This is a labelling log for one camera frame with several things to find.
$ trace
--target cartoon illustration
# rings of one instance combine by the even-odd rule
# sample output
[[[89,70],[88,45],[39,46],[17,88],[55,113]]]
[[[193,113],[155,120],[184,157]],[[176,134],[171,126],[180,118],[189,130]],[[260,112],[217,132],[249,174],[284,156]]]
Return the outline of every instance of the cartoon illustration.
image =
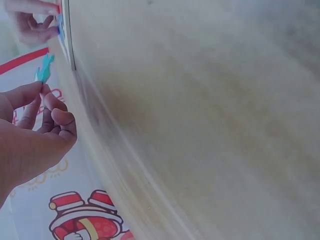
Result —
[[[51,76],[50,64],[55,60],[55,56],[52,55],[49,59],[49,53],[47,53],[43,58],[43,66],[40,70],[40,67],[36,70],[34,81],[41,81],[45,84]]]
[[[103,190],[95,190],[87,203],[75,191],[59,194],[49,208],[57,212],[49,226],[56,240],[135,240]]]

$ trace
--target curved wooden edge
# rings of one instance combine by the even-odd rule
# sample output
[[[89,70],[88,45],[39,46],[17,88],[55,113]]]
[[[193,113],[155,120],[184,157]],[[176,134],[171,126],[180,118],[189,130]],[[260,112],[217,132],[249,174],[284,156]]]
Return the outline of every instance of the curved wooden edge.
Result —
[[[161,181],[155,179],[154,175],[151,176],[122,136],[107,107],[97,95],[95,86],[84,79],[81,66],[77,64],[77,71],[72,72],[59,42],[51,40],[49,46],[56,56],[54,64],[59,84],[68,108],[75,115],[81,141],[92,158],[104,188],[111,195],[135,238],[202,239],[174,198],[171,198],[171,194],[163,192],[166,188],[162,187]],[[95,129],[95,126],[104,124],[112,125],[112,130],[97,132],[101,127]],[[112,135],[114,140],[105,142],[103,134]]]

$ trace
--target wooden board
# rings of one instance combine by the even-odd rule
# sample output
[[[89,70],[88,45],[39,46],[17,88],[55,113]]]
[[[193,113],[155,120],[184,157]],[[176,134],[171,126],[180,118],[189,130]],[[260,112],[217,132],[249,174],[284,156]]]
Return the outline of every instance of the wooden board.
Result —
[[[319,239],[317,1],[69,4],[62,89],[138,240]]]

